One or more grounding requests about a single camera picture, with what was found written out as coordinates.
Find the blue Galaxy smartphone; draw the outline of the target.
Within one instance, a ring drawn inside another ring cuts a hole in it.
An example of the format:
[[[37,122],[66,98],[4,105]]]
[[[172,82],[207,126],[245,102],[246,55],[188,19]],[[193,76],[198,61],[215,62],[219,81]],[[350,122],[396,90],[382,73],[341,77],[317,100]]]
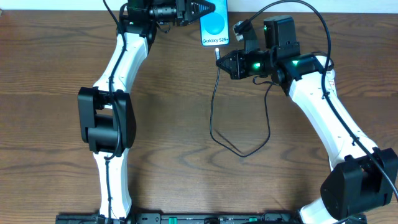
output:
[[[204,47],[228,45],[228,1],[209,0],[215,11],[200,18],[201,44]]]

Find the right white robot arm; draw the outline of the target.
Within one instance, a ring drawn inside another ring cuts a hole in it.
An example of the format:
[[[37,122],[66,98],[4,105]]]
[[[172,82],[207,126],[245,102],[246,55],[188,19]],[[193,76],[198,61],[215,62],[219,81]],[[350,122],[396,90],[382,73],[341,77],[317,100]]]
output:
[[[242,50],[217,56],[216,66],[233,80],[263,78],[280,86],[304,112],[328,154],[331,172],[320,197],[302,207],[303,223],[365,223],[366,212],[388,205],[397,194],[397,154],[362,132],[339,100],[333,62],[325,53],[302,54],[291,16],[264,20],[260,50],[249,21],[234,26]]]

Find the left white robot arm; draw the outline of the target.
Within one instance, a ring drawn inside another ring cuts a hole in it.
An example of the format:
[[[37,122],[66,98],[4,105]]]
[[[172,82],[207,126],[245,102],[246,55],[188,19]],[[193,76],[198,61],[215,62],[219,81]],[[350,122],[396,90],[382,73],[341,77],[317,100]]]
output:
[[[132,199],[127,158],[136,137],[131,90],[162,24],[187,26],[214,12],[209,1],[128,0],[111,14],[116,47],[102,76],[78,92],[81,138],[95,158],[101,187],[98,223],[126,222]]]

